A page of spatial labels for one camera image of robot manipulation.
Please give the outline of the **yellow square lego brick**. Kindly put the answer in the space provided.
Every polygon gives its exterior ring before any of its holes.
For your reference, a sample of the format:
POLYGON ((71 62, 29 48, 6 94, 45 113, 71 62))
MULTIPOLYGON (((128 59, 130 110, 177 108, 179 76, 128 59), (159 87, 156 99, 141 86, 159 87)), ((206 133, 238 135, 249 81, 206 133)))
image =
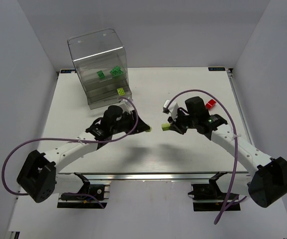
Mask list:
POLYGON ((118 88, 117 89, 117 93, 118 93, 119 96, 124 96, 125 95, 125 91, 124 91, 123 88, 118 88))

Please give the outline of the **green long lego brick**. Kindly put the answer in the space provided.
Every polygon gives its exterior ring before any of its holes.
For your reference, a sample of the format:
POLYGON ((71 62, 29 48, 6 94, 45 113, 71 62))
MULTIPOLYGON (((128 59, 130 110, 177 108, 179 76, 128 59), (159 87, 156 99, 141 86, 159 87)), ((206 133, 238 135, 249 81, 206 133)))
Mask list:
POLYGON ((121 69, 120 66, 115 66, 115 67, 110 71, 110 74, 111 74, 113 77, 117 77, 117 76, 120 76, 120 75, 124 74, 124 72, 122 71, 122 69, 121 69))

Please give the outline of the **green square lego brick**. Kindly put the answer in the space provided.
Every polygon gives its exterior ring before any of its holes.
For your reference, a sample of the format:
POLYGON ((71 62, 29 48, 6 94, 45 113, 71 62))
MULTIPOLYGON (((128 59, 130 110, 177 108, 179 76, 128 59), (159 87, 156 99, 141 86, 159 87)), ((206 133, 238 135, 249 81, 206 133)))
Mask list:
POLYGON ((102 70, 97 71, 97 75, 98 75, 99 79, 104 79, 105 78, 105 74, 103 73, 102 70))

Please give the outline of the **clear plastic drawer container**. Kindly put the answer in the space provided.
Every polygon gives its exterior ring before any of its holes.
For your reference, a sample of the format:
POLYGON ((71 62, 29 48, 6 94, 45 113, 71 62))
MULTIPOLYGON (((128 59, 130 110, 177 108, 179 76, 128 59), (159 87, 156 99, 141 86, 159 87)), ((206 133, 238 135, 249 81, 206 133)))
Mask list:
POLYGON ((67 40, 70 56, 90 109, 109 106, 119 102, 118 88, 132 98, 128 79, 127 56, 124 45, 112 28, 71 37, 67 40), (124 74, 113 77, 110 71, 120 66, 124 74), (97 71, 102 70, 104 79, 97 71))

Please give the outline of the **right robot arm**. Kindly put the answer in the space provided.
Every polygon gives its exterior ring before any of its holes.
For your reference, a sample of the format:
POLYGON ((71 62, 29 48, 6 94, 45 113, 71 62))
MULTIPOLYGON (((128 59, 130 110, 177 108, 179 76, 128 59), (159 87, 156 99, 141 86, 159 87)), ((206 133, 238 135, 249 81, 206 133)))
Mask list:
POLYGON ((209 114, 200 97, 187 99, 185 105, 187 110, 181 111, 176 102, 165 101, 163 112, 170 117, 169 125, 163 129, 179 134, 185 134, 189 129, 197 130, 232 156, 237 156, 248 172, 248 175, 217 173, 209 180, 216 194, 226 193, 230 188, 233 194, 250 197, 263 208, 287 194, 287 161, 284 158, 272 158, 234 134, 223 117, 209 114))

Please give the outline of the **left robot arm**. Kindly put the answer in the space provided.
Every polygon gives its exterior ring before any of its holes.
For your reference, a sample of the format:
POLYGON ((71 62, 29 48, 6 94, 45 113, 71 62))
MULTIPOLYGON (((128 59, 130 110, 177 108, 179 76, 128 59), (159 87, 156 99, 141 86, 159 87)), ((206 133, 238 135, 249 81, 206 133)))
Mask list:
POLYGON ((109 106, 102 117, 77 137, 76 142, 68 142, 47 152, 32 151, 24 162, 17 183, 37 203, 56 193, 90 198, 90 182, 83 174, 60 174, 60 171, 105 146, 115 134, 124 132, 131 135, 145 131, 150 131, 150 126, 137 115, 136 110, 109 106))

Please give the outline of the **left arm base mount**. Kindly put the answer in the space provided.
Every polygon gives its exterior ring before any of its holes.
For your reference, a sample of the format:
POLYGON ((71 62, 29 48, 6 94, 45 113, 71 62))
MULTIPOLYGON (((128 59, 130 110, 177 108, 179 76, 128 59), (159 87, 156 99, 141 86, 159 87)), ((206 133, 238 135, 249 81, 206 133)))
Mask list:
POLYGON ((90 181, 81 173, 56 176, 55 194, 61 209, 104 209, 110 195, 110 183, 90 181))

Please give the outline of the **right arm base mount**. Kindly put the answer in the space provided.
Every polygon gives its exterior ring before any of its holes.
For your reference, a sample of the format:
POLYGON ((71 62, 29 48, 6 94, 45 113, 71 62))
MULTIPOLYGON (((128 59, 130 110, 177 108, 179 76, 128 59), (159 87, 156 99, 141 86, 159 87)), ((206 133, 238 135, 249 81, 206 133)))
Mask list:
POLYGON ((194 173, 190 174, 191 191, 188 196, 192 199, 195 212, 219 212, 223 206, 230 177, 220 189, 217 181, 231 172, 194 173))

